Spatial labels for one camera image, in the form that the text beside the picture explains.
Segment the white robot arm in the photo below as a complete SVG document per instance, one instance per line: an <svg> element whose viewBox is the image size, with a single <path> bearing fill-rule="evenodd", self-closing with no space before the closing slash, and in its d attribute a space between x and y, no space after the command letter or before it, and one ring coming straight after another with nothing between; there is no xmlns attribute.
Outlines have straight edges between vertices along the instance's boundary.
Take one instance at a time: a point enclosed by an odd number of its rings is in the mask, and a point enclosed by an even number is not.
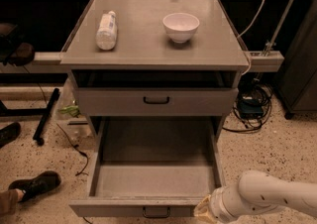
<svg viewBox="0 0 317 224"><path fill-rule="evenodd" d="M285 181L248 170L235 184L206 195L194 208L194 216L209 224L228 224L241 216L278 212L284 207L316 217L317 184Z"/></svg>

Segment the white gripper yellow padding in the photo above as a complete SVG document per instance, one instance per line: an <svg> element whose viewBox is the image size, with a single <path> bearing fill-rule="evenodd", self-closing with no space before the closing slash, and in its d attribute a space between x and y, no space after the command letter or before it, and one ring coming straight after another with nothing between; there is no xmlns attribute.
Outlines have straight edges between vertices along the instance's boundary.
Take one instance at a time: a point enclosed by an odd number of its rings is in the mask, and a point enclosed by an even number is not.
<svg viewBox="0 0 317 224"><path fill-rule="evenodd" d="M194 208L196 218L209 224L228 224L246 214L246 206L236 185L215 189L206 195Z"/></svg>

